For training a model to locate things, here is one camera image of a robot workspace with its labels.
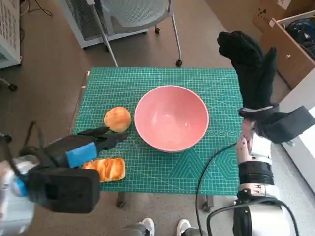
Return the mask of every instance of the bread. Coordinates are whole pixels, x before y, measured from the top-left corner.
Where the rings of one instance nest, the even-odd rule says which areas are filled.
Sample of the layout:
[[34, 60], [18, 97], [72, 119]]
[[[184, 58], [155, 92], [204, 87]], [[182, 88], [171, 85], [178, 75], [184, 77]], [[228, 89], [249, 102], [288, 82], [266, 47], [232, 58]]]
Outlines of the bread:
[[106, 113], [104, 123], [110, 130], [123, 133], [131, 124], [130, 112], [124, 107], [115, 107]]
[[83, 169], [94, 169], [99, 173], [101, 182], [118, 181], [125, 177], [125, 162], [121, 158], [108, 158], [89, 161], [83, 165]]

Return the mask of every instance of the cutting mat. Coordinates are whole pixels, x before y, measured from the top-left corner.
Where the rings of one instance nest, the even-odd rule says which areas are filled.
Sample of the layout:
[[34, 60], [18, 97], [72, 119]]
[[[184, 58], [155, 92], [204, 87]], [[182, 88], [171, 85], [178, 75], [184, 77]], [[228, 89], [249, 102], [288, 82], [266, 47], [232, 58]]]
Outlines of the cutting mat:
[[[99, 155], [99, 158], [122, 157], [126, 162], [126, 177], [103, 183], [103, 190], [195, 193], [210, 156], [236, 142], [242, 122], [237, 113], [242, 104], [238, 79], [233, 69], [219, 68], [92, 68], [73, 133], [104, 125], [105, 113], [116, 106], [126, 107], [133, 117], [140, 98], [162, 85], [184, 86], [202, 98], [210, 114], [207, 133], [189, 150], [170, 154], [147, 145], [133, 123], [125, 141]], [[211, 164], [200, 193], [235, 195], [238, 184], [233, 147]]]

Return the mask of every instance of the gray chair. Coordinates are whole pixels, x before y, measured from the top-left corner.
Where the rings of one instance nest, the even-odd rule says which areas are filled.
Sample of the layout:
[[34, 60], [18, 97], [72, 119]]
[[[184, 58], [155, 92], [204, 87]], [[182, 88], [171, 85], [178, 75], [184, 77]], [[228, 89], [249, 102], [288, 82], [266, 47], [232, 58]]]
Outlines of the gray chair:
[[100, 0], [101, 10], [95, 7], [94, 0], [86, 0], [91, 6], [93, 15], [102, 32], [104, 44], [107, 46], [115, 66], [118, 67], [114, 53], [108, 41], [108, 36], [117, 33], [137, 32], [154, 26], [155, 34], [160, 29], [157, 24], [172, 17], [173, 28], [178, 48], [176, 66], [182, 65], [181, 48], [179, 45], [175, 17], [174, 0]]

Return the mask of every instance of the shoe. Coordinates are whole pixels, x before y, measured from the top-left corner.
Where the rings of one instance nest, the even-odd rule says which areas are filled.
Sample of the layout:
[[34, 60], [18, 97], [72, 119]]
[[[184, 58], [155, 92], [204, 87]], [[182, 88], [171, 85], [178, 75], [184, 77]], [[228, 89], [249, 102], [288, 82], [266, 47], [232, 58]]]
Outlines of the shoe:
[[181, 236], [182, 233], [188, 228], [191, 228], [189, 221], [185, 219], [180, 220], [176, 228], [176, 236]]
[[150, 231], [150, 236], [154, 236], [154, 223], [151, 218], [144, 218], [140, 224], [143, 224]]

